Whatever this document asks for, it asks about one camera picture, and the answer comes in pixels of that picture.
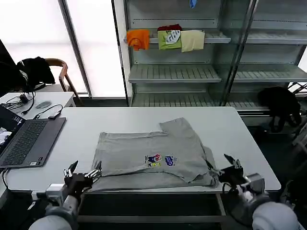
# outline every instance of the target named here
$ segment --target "black bag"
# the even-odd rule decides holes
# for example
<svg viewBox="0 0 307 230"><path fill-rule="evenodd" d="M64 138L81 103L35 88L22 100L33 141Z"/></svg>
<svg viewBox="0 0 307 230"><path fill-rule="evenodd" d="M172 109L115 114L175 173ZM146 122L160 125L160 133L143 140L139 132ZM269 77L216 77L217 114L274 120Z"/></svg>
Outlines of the black bag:
<svg viewBox="0 0 307 230"><path fill-rule="evenodd" d="M28 85L32 89L42 82L55 84L49 64L41 57L24 59L17 63L17 68L28 75Z"/></svg>
<svg viewBox="0 0 307 230"><path fill-rule="evenodd" d="M295 95L287 89L282 87L264 89L258 93L258 99L261 105L267 106L270 109L271 116L273 117L270 122L272 132L278 133L282 131L286 121L292 127L296 127L302 122L299 113L301 105L298 103ZM274 125L276 116L280 118L277 128Z"/></svg>

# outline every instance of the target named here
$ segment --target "computer mouse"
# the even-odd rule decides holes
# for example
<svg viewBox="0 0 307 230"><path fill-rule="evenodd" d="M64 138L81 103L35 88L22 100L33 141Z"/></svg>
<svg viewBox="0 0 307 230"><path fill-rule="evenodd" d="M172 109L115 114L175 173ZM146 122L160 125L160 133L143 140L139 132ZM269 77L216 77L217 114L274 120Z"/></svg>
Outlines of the computer mouse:
<svg viewBox="0 0 307 230"><path fill-rule="evenodd" d="M50 106L51 104L52 104L51 101L45 101L45 102L38 104L36 106L36 109L44 109L44 108L47 108L48 106Z"/></svg>

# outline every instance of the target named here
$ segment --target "laptop keyboard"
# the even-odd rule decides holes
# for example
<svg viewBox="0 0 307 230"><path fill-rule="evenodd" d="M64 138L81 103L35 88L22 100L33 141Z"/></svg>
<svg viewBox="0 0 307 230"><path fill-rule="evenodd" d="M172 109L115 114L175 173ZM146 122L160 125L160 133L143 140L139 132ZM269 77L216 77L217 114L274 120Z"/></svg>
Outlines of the laptop keyboard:
<svg viewBox="0 0 307 230"><path fill-rule="evenodd" d="M47 121L30 123L11 148L2 165L22 164L46 124Z"/></svg>

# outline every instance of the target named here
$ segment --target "printed graphic on shirt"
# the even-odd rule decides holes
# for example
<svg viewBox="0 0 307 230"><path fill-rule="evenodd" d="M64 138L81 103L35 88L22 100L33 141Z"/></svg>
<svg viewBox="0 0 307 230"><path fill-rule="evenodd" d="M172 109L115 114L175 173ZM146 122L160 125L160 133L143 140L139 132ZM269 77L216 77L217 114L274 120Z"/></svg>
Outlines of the printed graphic on shirt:
<svg viewBox="0 0 307 230"><path fill-rule="evenodd" d="M158 167L160 166L160 163L149 163L149 167Z"/></svg>
<svg viewBox="0 0 307 230"><path fill-rule="evenodd" d="M174 166L177 161L176 157L173 156L165 156L165 162L168 166Z"/></svg>
<svg viewBox="0 0 307 230"><path fill-rule="evenodd" d="M162 160L162 157L161 157L160 154L156 154L153 157L148 156L148 161L150 161L152 163L158 162L160 160Z"/></svg>
<svg viewBox="0 0 307 230"><path fill-rule="evenodd" d="M180 38L180 30L167 31L167 36L165 38L165 44L171 45L175 44Z"/></svg>
<svg viewBox="0 0 307 230"><path fill-rule="evenodd" d="M156 154L154 156L145 156L145 163L148 167L157 167L161 166L160 163L157 163L158 161L162 160L162 156L160 154Z"/></svg>

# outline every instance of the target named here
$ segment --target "blue object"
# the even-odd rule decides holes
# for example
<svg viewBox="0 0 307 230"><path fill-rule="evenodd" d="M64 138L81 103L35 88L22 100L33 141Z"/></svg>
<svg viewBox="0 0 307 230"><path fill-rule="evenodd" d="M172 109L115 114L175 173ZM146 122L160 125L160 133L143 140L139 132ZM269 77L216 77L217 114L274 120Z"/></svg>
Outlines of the blue object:
<svg viewBox="0 0 307 230"><path fill-rule="evenodd" d="M190 0L190 7L194 8L196 6L197 0Z"/></svg>

